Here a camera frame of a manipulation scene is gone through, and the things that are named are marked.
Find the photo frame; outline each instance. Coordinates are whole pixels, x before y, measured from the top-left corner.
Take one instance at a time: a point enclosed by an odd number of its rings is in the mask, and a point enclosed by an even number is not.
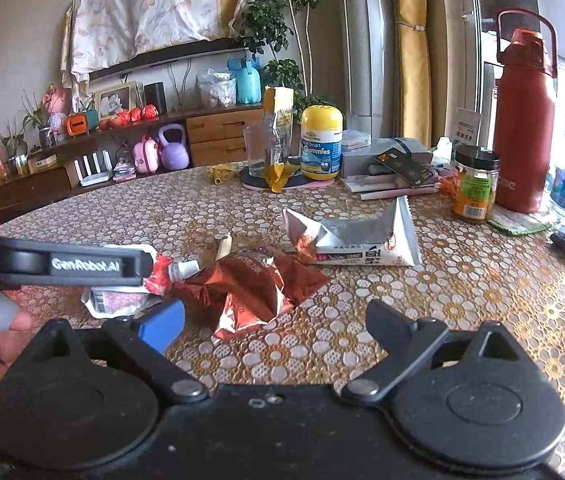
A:
[[[127,83],[104,88],[94,95],[94,104],[98,112],[98,120],[110,119],[118,112],[131,110],[136,107],[136,82]]]

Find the plant stem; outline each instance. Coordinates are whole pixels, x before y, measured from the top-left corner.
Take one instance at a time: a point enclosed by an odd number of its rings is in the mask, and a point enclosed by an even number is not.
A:
[[[272,44],[269,44],[269,49],[272,51],[272,54],[274,55],[274,59],[278,61],[278,55],[276,54],[276,51],[274,50],[274,47],[272,46]]]
[[[298,43],[298,50],[301,53],[301,72],[303,72],[303,85],[305,88],[305,93],[307,92],[307,75],[305,73],[305,55],[303,53],[303,42],[301,41],[301,36],[298,34],[298,24],[296,23],[296,16],[293,13],[293,3],[291,0],[287,0],[289,4],[289,10],[291,13],[291,23],[293,23],[293,31],[296,34],[296,42]]]
[[[305,37],[307,38],[307,53],[309,54],[309,91],[307,95],[311,95],[314,91],[314,60],[311,56],[311,40],[309,39],[309,6],[307,6],[307,14],[305,15]]]

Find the potted plant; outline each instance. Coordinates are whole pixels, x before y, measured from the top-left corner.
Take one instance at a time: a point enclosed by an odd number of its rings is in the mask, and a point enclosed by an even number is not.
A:
[[[285,0],[285,3],[282,4],[276,0],[252,0],[242,12],[243,27],[239,35],[243,38],[243,44],[253,54],[264,54],[264,48],[269,47],[274,59],[262,70],[263,81],[272,86],[293,88],[296,122],[300,120],[301,114],[308,106],[332,104],[327,96],[313,95],[313,56],[309,35],[309,15],[310,9],[315,9],[320,2],[321,0]],[[282,12],[285,7],[290,11],[293,30],[285,23]],[[297,22],[297,14],[303,11],[305,12],[308,71],[305,62],[305,46],[299,37]],[[300,52],[300,67],[293,59],[278,59],[277,54],[283,48],[288,47],[288,34],[296,37]]]
[[[21,98],[22,106],[24,107],[24,118],[22,118],[22,131],[26,131],[29,128],[38,128],[38,134],[40,135],[40,145],[43,148],[48,148],[56,143],[53,136],[53,132],[50,127],[48,127],[49,118],[47,117],[47,110],[45,110],[42,103],[36,101],[36,94],[34,94],[34,102],[36,105],[32,104],[31,99],[25,93],[24,97]]]
[[[24,174],[24,168],[27,163],[28,146],[24,141],[24,130],[18,130],[18,124],[14,117],[14,129],[12,130],[11,124],[7,122],[6,130],[8,136],[0,135],[0,141],[5,147],[7,154],[7,167],[12,174]]]

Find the blue plastic bottle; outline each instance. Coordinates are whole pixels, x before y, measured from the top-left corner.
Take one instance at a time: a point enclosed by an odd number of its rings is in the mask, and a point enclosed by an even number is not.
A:
[[[262,100],[260,74],[252,66],[252,61],[249,57],[245,56],[242,64],[243,68],[238,71],[236,76],[238,102],[243,105],[259,103]]]

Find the wooden cabinet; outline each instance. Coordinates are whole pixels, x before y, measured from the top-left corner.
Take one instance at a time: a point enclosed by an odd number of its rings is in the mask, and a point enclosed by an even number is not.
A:
[[[262,108],[237,110],[186,120],[194,166],[246,160],[243,127],[262,122]]]
[[[246,160],[243,127],[261,123],[262,107],[236,106],[228,109],[189,110],[172,112],[153,120],[141,121],[111,130],[70,137],[51,148],[45,148],[33,158],[56,155],[57,166],[27,176],[13,177],[0,185],[0,223],[21,214],[57,202],[69,196],[89,192],[99,187],[113,186],[110,180],[90,187],[80,186],[73,160],[102,150],[107,139],[119,139],[125,133],[153,136],[158,127],[168,123],[186,124],[194,166],[209,166]],[[139,174],[137,178],[150,176]]]

